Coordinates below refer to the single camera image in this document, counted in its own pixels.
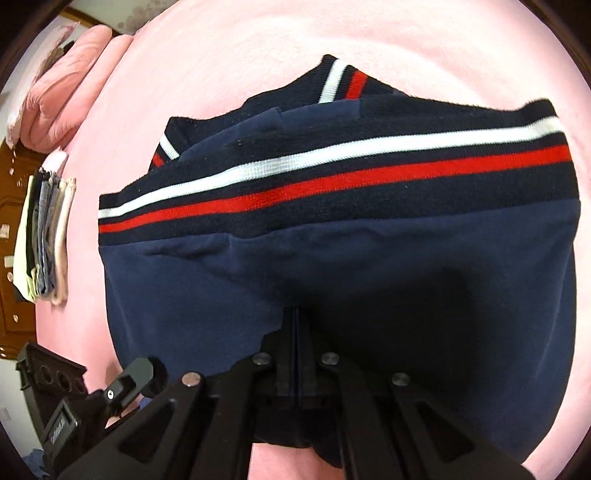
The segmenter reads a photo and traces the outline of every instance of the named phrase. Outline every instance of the red stripe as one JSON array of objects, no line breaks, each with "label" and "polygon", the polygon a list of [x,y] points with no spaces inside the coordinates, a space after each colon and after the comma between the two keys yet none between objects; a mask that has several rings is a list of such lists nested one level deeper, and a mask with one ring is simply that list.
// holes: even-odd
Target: red stripe
[{"label": "red stripe", "polygon": [[164,165],[164,160],[162,160],[162,158],[160,157],[160,155],[158,155],[158,153],[156,152],[154,154],[154,156],[152,157],[152,163],[156,167],[161,167],[162,165]]},{"label": "red stripe", "polygon": [[365,83],[368,81],[368,76],[359,70],[356,70],[353,74],[353,78],[351,79],[351,83],[349,84],[349,90],[347,90],[347,95],[345,95],[345,100],[354,100],[361,96],[361,92],[363,91],[363,87],[365,87]]},{"label": "red stripe", "polygon": [[382,185],[385,183],[488,173],[548,165],[563,161],[570,161],[569,148],[566,145],[519,154],[459,158],[457,160],[371,168],[369,170],[352,171],[331,177],[293,183],[267,190],[266,192],[156,210],[128,220],[123,220],[122,222],[99,225],[99,233],[121,232],[148,223],[212,215],[214,213],[248,212],[311,195]]}]

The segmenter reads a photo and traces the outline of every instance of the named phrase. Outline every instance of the black plastic part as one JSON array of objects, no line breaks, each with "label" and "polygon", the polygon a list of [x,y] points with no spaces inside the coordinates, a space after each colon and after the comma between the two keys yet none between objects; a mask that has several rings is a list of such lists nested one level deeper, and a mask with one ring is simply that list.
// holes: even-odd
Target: black plastic part
[{"label": "black plastic part", "polygon": [[535,480],[419,385],[389,386],[399,414],[391,417],[391,431],[410,478]]},{"label": "black plastic part", "polygon": [[180,381],[171,385],[142,411],[122,420],[59,480],[187,478],[206,426],[207,415],[200,415],[198,408],[203,389],[204,382],[196,387]]},{"label": "black plastic part", "polygon": [[18,354],[17,371],[39,438],[62,398],[79,400],[88,395],[82,377],[86,368],[36,343],[27,343]]},{"label": "black plastic part", "polygon": [[105,388],[105,401],[114,415],[121,414],[142,392],[155,397],[166,386],[168,374],[157,358],[137,358]]},{"label": "black plastic part", "polygon": [[271,370],[247,357],[235,363],[223,379],[212,422],[199,450],[190,480],[238,480],[248,477],[254,435],[252,387],[255,379]]},{"label": "black plastic part", "polygon": [[325,364],[326,340],[299,309],[286,311],[262,349],[267,363],[249,356],[214,377],[192,375],[194,386],[173,384],[109,429],[108,415],[153,380],[151,360],[133,362],[111,394],[62,397],[41,438],[52,472],[59,480],[246,480],[263,432],[280,445],[313,446],[347,480],[533,479],[419,385],[397,387],[343,356]]},{"label": "black plastic part", "polygon": [[346,478],[404,480],[394,447],[365,376],[355,363],[339,358],[321,368],[338,378],[341,393],[339,445]]}]

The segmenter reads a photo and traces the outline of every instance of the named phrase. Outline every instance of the pink bed sheet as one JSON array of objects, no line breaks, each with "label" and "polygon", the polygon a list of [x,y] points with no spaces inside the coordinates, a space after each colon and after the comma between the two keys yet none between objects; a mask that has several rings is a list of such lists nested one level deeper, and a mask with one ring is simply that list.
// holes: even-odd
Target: pink bed sheet
[{"label": "pink bed sheet", "polygon": [[[120,371],[97,248],[101,193],[143,175],[170,116],[207,118],[282,86],[324,53],[411,95],[517,108],[547,97],[579,178],[573,372],[552,431],[525,465],[556,477],[591,423],[591,91],[559,41],[517,0],[181,0],[146,25],[68,146],[77,178],[67,237],[70,297],[37,304],[39,342],[89,369],[89,389]],[[251,478],[338,478],[309,451],[254,450]]]}]

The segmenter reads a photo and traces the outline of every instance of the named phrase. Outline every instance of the navy blue garment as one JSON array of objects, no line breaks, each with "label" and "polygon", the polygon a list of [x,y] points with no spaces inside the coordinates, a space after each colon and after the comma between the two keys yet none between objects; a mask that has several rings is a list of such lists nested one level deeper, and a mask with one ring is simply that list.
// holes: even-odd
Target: navy blue garment
[{"label": "navy blue garment", "polygon": [[224,115],[210,119],[172,117],[152,158],[150,170],[176,160],[192,145],[271,108],[282,111],[343,99],[388,93],[405,96],[390,85],[369,77],[332,55],[324,55],[318,66],[282,88],[262,92]]},{"label": "navy blue garment", "polygon": [[275,107],[201,140],[182,153],[178,161],[207,155],[219,147],[250,135],[357,119],[359,119],[359,100],[315,103],[287,112],[282,112],[279,107]]},{"label": "navy blue garment", "polygon": [[188,150],[185,150],[178,158],[178,161],[194,160],[228,143],[256,134],[304,127],[313,128],[317,125],[334,122],[347,122],[357,120],[362,115],[364,117],[390,115],[392,108],[395,108],[399,115],[403,115],[405,112],[412,112],[416,115],[418,113],[445,113],[450,110],[456,112],[458,109],[479,110],[478,107],[450,105],[443,102],[391,94],[373,95],[358,100],[314,103],[287,112],[282,112],[279,107],[275,107],[201,140]]},{"label": "navy blue garment", "polygon": [[299,305],[338,353],[408,373],[524,460],[573,356],[566,137],[546,100],[414,107],[254,135],[102,196],[122,366],[153,355],[171,378],[224,371]]}]

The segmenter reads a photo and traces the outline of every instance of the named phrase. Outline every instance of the screw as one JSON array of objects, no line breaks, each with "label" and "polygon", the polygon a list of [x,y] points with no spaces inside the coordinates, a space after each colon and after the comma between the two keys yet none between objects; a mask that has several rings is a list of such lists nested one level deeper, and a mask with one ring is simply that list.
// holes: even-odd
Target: screw
[{"label": "screw", "polygon": [[189,372],[183,375],[181,381],[185,387],[196,387],[201,383],[201,375],[197,372]]},{"label": "screw", "polygon": [[326,352],[320,358],[325,365],[336,365],[339,363],[339,356],[334,352]]},{"label": "screw", "polygon": [[271,363],[271,360],[273,360],[271,358],[271,356],[268,353],[265,352],[258,352],[255,353],[252,356],[252,361],[254,362],[255,365],[258,365],[259,367],[261,365],[268,365]]},{"label": "screw", "polygon": [[392,375],[392,383],[397,387],[406,387],[410,383],[410,377],[402,372]]}]

